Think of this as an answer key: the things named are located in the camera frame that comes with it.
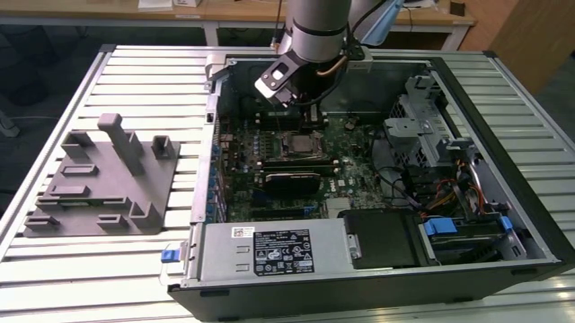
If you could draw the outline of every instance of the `motherboard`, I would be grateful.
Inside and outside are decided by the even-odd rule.
[[[260,119],[222,123],[227,222],[322,219],[384,207],[371,164],[375,125],[351,114],[324,120],[304,133],[284,130],[280,119],[268,122],[274,130]]]

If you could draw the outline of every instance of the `barcode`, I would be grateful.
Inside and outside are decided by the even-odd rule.
[[[298,267],[312,266],[314,262],[311,260],[304,260],[299,262]]]

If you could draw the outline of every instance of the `slotted metal surface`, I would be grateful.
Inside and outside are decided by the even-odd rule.
[[[195,322],[172,301],[164,285],[178,281],[180,264],[162,266],[160,251],[188,236],[190,208],[198,170],[207,56],[214,52],[268,54],[254,48],[175,48],[119,46],[100,54],[79,94],[68,107],[64,130],[86,130],[92,140],[108,140],[96,131],[104,112],[124,116],[123,126],[142,141],[168,135],[183,143],[170,195],[164,231],[156,236],[23,238],[24,215],[46,190],[64,151],[51,138],[46,163],[38,162],[3,218],[14,219],[0,254],[0,322]],[[382,51],[375,57],[427,57],[437,52]],[[442,53],[487,123],[539,194],[569,239],[575,242],[575,154],[545,111],[502,73],[497,60],[481,53]],[[463,134],[455,111],[449,111]],[[575,273],[521,284],[482,301],[318,314],[266,322],[386,322],[419,318],[426,322],[513,321],[573,322]]]

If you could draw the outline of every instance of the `warning label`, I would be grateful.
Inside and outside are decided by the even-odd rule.
[[[314,273],[310,230],[255,232],[254,259],[258,276]]]

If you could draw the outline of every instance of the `wooden desk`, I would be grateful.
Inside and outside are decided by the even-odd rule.
[[[475,20],[446,13],[449,4],[441,0],[439,10],[414,9],[411,19],[400,12],[392,31],[447,33],[443,49],[457,50]],[[0,0],[0,24],[202,27],[208,46],[218,46],[218,28],[274,28],[276,10],[276,0],[203,0],[199,7],[160,12],[139,12],[138,0]]]

